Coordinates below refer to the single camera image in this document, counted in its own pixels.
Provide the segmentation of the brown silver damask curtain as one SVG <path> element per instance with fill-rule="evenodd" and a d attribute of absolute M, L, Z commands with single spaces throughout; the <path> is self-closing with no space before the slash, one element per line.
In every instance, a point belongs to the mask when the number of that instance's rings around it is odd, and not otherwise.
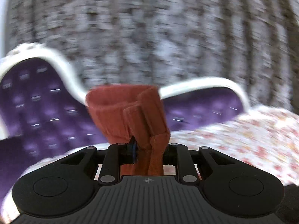
<path fill-rule="evenodd" d="M 61 51 L 87 88 L 219 76 L 298 112 L 298 0 L 9 0 L 4 51 L 20 43 Z"/>

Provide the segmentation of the rust red pants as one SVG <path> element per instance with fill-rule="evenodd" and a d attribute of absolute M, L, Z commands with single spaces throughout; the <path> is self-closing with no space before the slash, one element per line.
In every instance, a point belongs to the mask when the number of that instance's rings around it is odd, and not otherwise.
<path fill-rule="evenodd" d="M 170 140 L 158 88 L 112 84 L 90 90 L 88 112 L 110 144 L 137 141 L 137 162 L 121 166 L 122 175 L 163 175 L 163 154 Z"/>

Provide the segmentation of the purple tufted chaise sofa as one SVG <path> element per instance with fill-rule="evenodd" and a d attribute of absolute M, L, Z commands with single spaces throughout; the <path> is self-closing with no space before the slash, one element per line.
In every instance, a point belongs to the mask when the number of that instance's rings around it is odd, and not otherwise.
<path fill-rule="evenodd" d="M 199 77 L 159 90 L 171 131 L 226 122 L 249 110 L 242 87 L 222 77 Z M 87 90 L 57 50 L 22 43 L 1 59 L 1 219 L 19 211 L 12 187 L 25 173 L 85 146 L 107 140 L 85 106 Z"/>

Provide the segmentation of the floral quilted bedspread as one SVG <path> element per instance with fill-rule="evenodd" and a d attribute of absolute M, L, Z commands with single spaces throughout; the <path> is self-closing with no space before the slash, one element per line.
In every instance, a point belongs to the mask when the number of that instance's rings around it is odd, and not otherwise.
<path fill-rule="evenodd" d="M 166 150 L 164 136 L 150 139 L 149 154 L 162 163 Z M 186 145 L 191 150 L 207 146 L 277 176 L 283 184 L 298 184 L 298 115 L 284 109 L 261 107 L 225 124 L 215 124 L 194 131 L 171 133 L 170 143 Z M 1 215 L 10 222 L 18 216 L 11 193 L 4 191 Z"/>

